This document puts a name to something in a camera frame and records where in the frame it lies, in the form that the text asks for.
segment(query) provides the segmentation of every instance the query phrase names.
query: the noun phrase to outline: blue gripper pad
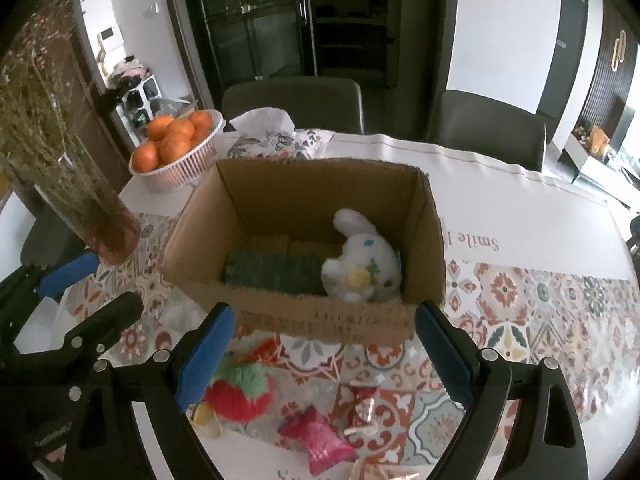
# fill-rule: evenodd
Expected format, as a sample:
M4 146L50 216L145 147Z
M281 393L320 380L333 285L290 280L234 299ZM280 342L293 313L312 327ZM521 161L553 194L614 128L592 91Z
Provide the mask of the blue gripper pad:
M190 404L195 404L202 399L204 390L236 329L236 314L226 304L216 306L207 317L209 316L215 316L215 319L198 341L191 357L182 366L178 375L175 402L183 412Z
M415 311L415 331L451 400L468 409L474 401L473 375L451 339L458 329L449 324L447 333L442 323L449 321L433 301L427 303Z
M42 298L55 298L66 290L67 287L86 278L89 274L93 274L98 270L100 260L98 255L87 252L78 256L75 260L68 264L53 270L46 274L38 285L38 296Z

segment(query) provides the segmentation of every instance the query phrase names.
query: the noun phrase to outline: white plush toy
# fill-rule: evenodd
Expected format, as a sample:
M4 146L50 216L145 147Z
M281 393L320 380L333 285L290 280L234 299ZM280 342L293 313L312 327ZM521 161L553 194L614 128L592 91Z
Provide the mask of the white plush toy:
M322 285L330 298L387 301L399 296L402 273L398 256L360 213L340 209L334 227L347 237L342 256L322 264Z

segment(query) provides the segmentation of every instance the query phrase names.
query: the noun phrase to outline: orange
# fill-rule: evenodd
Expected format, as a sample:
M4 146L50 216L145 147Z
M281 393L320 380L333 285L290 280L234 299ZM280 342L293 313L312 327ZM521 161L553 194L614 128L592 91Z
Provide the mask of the orange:
M213 117L211 117L211 114L206 110L197 110L192 112L189 116L189 120L193 126L196 127L196 130L198 128L210 130L213 126Z
M191 139L191 148L195 148L199 145L204 139L209 137L210 131L208 128L196 128L196 133Z
M196 128L187 119L176 119L169 124L166 128L166 134L181 134L185 139L191 140L191 137L196 133Z
M146 136L151 140L162 140L166 135L165 129L174 122L171 115L158 115L155 119L151 119L146 126Z
M160 158L165 164L178 160L191 151L191 143L181 132L171 132L160 142Z
M148 173L160 166L158 149L153 142L140 144L131 155L131 165L138 173Z

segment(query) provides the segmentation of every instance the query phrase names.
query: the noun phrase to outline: cardboard box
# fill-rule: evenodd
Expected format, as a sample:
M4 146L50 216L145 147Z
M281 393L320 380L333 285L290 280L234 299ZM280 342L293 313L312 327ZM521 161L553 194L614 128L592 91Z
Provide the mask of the cardboard box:
M231 249L341 254L334 213L363 213L402 257L402 304L347 303L325 296L227 286ZM374 160L228 159L202 178L172 233L165 277L205 310L231 305L238 323L327 341L391 346L414 334L415 306L443 304L444 245L427 176Z

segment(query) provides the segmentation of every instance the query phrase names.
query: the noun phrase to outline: plush toy ear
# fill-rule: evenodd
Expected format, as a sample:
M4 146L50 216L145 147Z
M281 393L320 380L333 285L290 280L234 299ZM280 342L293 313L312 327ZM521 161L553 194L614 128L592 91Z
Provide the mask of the plush toy ear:
M355 235L378 234L375 225L353 209L339 209L334 215L334 227L347 238Z

